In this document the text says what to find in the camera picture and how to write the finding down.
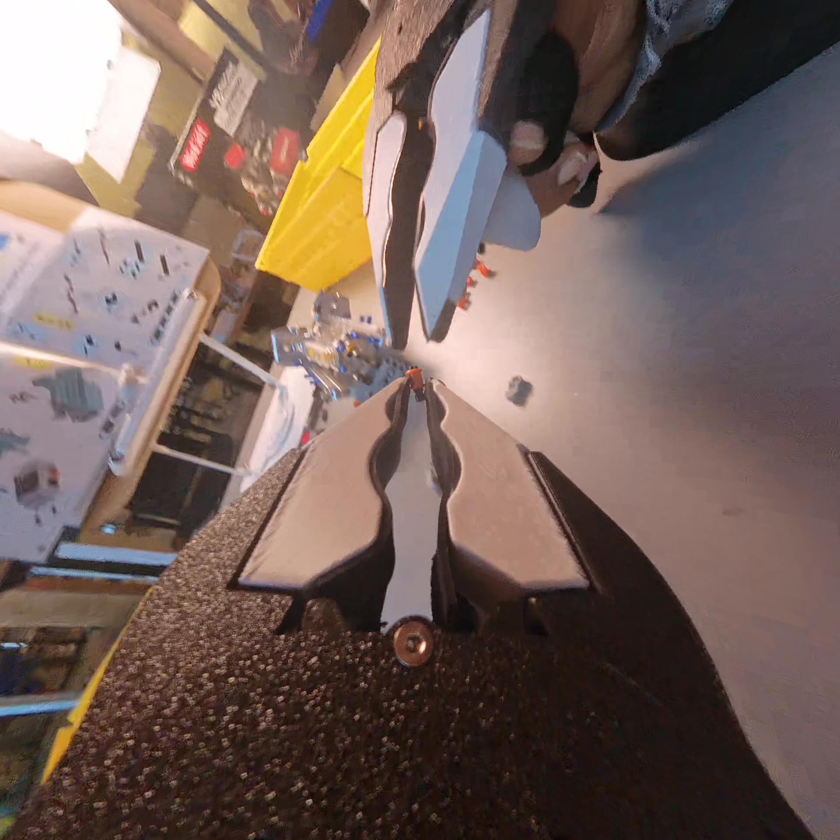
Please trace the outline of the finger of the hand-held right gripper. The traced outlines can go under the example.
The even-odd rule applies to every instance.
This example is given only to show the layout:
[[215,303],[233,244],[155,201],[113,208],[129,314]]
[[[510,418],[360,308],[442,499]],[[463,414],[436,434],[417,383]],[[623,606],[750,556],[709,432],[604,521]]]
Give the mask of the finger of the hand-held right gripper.
[[389,117],[376,134],[365,215],[383,329],[395,350],[406,347],[413,305],[409,248],[394,206],[394,187],[406,135],[406,117],[399,112]]
[[499,142],[479,126],[490,23],[488,7],[467,17],[428,98],[433,152],[419,203],[413,270],[430,342],[448,335],[506,169]]

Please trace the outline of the white rounded board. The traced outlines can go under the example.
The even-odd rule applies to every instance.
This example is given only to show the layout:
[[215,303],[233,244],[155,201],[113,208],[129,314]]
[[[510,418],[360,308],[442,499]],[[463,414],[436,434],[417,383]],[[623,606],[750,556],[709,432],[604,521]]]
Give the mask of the white rounded board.
[[257,436],[248,456],[252,475],[262,475],[287,452],[300,446],[315,396],[314,381],[301,366],[284,368],[277,385],[267,387],[266,410],[259,416]]

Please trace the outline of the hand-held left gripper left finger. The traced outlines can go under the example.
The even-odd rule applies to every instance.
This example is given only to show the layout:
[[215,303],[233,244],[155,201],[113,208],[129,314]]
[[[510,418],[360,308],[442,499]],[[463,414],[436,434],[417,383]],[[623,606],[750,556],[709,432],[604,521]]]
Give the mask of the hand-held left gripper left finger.
[[248,547],[235,587],[291,598],[279,632],[326,599],[353,632],[381,629],[395,568],[385,489],[401,457],[412,389],[394,381],[305,447]]

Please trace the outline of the grey toy brick assembly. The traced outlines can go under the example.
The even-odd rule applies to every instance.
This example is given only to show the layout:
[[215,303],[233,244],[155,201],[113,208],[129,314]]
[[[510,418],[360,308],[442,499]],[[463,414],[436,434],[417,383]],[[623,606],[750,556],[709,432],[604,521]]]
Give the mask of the grey toy brick assembly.
[[322,396],[362,404],[412,368],[370,317],[351,316],[350,301],[322,291],[312,304],[310,328],[288,325],[270,335],[275,362],[304,369]]

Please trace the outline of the black printed box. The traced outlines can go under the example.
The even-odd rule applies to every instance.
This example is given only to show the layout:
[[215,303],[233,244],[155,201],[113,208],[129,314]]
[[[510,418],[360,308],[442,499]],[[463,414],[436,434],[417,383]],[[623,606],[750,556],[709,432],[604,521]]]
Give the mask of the black printed box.
[[267,229],[311,138],[312,101],[224,48],[169,161],[185,186]]

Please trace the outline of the yellow bin holding brass parts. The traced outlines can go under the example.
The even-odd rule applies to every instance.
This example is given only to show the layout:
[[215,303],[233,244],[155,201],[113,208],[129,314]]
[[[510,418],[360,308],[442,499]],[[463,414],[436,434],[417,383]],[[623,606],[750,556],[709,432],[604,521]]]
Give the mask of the yellow bin holding brass parts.
[[343,164],[300,162],[256,260],[257,270],[310,291],[333,286],[371,260],[361,154]]

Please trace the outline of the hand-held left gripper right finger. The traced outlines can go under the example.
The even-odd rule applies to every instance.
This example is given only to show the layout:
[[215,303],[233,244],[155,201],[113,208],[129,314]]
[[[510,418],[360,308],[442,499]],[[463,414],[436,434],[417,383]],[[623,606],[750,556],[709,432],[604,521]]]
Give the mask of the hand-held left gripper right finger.
[[591,581],[556,506],[518,441],[439,380],[425,387],[440,489],[432,608],[441,627],[523,614],[530,599]]

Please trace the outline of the person's black trousers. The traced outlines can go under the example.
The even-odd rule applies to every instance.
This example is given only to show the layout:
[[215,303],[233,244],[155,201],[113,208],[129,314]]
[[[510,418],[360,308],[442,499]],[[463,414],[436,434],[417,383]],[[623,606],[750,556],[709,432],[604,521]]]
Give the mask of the person's black trousers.
[[783,22],[773,32],[723,32],[674,49],[616,124],[602,151],[633,161],[665,151],[745,104],[838,44],[838,19]]

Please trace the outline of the group of orange bushes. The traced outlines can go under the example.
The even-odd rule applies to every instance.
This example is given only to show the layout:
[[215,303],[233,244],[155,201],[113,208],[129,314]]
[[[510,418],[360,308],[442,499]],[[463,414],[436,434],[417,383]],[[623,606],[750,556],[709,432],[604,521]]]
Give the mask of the group of orange bushes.
[[478,286],[484,280],[491,279],[494,276],[495,272],[489,268],[482,259],[477,257],[469,275],[467,276],[463,292],[457,301],[457,309],[464,311],[468,310],[471,306],[472,295]]

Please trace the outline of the person's right hand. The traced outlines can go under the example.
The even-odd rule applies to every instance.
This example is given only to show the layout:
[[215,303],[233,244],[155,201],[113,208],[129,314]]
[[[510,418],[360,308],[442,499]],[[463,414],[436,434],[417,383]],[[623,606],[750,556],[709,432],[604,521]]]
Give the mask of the person's right hand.
[[595,127],[627,89],[642,45],[644,19],[643,2],[556,2],[553,32],[570,47],[578,72],[570,123],[564,132],[551,132],[548,105],[519,101],[508,152],[509,164],[522,168],[535,162],[554,136],[563,140],[549,168],[525,176],[541,217],[569,205],[598,169]]

